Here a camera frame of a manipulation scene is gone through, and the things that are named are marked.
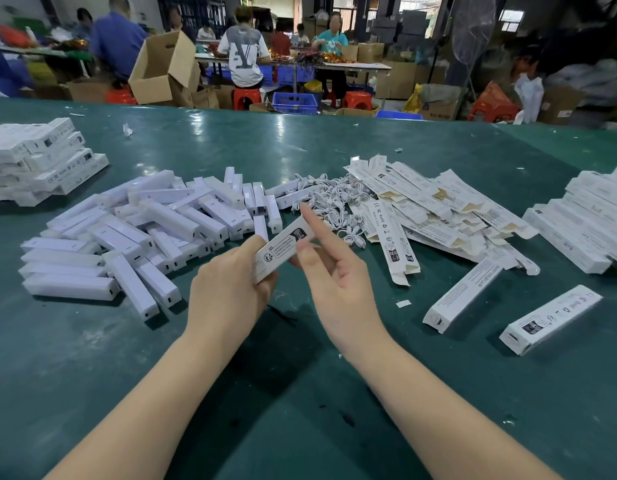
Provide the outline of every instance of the green table surface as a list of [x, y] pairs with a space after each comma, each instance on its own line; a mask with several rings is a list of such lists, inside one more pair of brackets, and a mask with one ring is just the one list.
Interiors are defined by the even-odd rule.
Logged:
[[[44, 475], [185, 326], [186, 306], [169, 310], [163, 325], [150, 328], [126, 299], [80, 303], [26, 293], [17, 273], [19, 244], [88, 195], [161, 169], [190, 180], [221, 178], [226, 166], [234, 166], [245, 182], [266, 186], [295, 173], [338, 177], [350, 157], [382, 153], [430, 177], [452, 168], [522, 215], [537, 202], [560, 197], [578, 173], [512, 130], [486, 123], [0, 98], [0, 123], [39, 123], [70, 113], [84, 115], [73, 117], [76, 128], [112, 165], [69, 197], [37, 208], [0, 202], [0, 479]], [[123, 135], [124, 123], [132, 137]], [[601, 133], [578, 135], [589, 148], [607, 144]], [[283, 218], [293, 219], [289, 212]], [[513, 244], [541, 266], [540, 275], [506, 271], [444, 335], [422, 318], [471, 263], [413, 243], [422, 273], [403, 289], [390, 281], [379, 246], [369, 245], [359, 256], [368, 263], [384, 323], [403, 347], [565, 478], [617, 478], [617, 273], [586, 275], [540, 236], [513, 238]], [[171, 275], [183, 296], [208, 259]], [[605, 297], [587, 316], [522, 358], [499, 341], [506, 324], [578, 284]], [[396, 307], [403, 299], [412, 306]], [[297, 321], [264, 313], [195, 414], [168, 478], [429, 478], [329, 342], [295, 268], [280, 268], [272, 305]]]

